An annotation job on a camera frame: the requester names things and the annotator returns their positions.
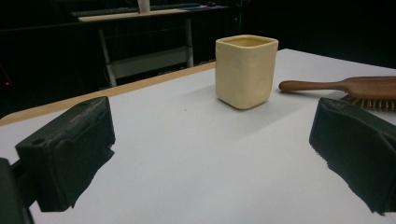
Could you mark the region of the wooden hairbrush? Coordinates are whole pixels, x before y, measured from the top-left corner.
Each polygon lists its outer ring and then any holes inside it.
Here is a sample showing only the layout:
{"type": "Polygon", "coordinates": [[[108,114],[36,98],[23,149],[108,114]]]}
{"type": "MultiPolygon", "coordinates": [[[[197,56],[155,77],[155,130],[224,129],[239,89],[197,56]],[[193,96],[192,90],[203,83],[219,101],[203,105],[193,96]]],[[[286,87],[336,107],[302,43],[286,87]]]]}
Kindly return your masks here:
{"type": "Polygon", "coordinates": [[[396,76],[349,77],[334,82],[286,80],[281,91],[336,90],[346,93],[344,100],[366,109],[396,112],[396,76]]]}

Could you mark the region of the white object on desk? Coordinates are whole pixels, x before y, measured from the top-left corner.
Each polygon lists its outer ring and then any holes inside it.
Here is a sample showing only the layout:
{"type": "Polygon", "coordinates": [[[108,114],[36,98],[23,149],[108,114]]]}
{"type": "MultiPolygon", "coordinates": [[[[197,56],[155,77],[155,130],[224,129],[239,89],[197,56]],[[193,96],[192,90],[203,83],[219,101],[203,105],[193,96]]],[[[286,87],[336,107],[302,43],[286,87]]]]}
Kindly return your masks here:
{"type": "Polygon", "coordinates": [[[141,14],[150,13],[149,0],[137,0],[138,9],[141,14]]]}

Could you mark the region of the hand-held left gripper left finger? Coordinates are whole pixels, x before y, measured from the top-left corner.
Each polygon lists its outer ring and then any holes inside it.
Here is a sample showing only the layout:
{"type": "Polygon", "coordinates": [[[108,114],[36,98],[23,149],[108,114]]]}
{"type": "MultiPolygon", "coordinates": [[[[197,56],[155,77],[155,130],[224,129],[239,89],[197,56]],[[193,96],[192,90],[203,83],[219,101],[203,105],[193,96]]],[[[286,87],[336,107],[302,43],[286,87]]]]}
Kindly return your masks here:
{"type": "Polygon", "coordinates": [[[114,155],[115,133],[109,100],[74,105],[16,145],[26,205],[43,212],[73,207],[98,170],[114,155]]]}

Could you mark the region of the cream square cup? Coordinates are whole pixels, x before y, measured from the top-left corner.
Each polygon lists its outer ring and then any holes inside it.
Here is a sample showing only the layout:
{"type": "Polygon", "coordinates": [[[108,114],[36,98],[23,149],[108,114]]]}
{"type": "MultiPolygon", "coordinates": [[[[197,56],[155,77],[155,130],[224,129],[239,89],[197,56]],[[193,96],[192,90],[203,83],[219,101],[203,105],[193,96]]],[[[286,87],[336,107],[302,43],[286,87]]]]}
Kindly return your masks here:
{"type": "Polygon", "coordinates": [[[216,41],[216,95],[237,109],[265,103],[271,94],[278,41],[235,35],[216,41]]]}

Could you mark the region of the wooden desk with white legs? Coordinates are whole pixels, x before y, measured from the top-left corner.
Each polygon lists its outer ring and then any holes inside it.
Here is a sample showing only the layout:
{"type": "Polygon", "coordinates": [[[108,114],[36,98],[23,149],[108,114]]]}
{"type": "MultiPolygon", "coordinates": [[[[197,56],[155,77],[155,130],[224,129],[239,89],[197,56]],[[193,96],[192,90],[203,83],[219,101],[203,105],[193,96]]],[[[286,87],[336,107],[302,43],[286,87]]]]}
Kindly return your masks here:
{"type": "Polygon", "coordinates": [[[183,47],[156,51],[122,60],[111,60],[105,32],[103,29],[98,31],[102,51],[105,57],[109,84],[111,87],[116,87],[117,80],[119,78],[146,73],[151,70],[161,69],[181,63],[186,64],[187,67],[194,67],[191,15],[198,15],[199,13],[213,12],[223,9],[229,9],[229,7],[183,3],[151,6],[149,11],[146,12],[140,12],[139,9],[135,7],[119,7],[72,12],[71,15],[76,17],[79,22],[119,21],[143,18],[151,19],[163,16],[186,15],[181,26],[185,32],[185,44],[183,47]]]}

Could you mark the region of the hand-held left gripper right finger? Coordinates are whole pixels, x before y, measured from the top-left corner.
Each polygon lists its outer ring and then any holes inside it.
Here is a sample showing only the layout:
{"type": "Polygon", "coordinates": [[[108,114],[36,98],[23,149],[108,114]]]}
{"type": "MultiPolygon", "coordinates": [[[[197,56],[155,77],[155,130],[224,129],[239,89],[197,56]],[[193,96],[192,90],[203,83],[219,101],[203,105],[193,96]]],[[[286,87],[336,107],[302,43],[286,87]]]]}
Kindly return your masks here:
{"type": "Polygon", "coordinates": [[[372,212],[396,212],[395,125],[355,105],[321,98],[309,144],[372,212]]]}

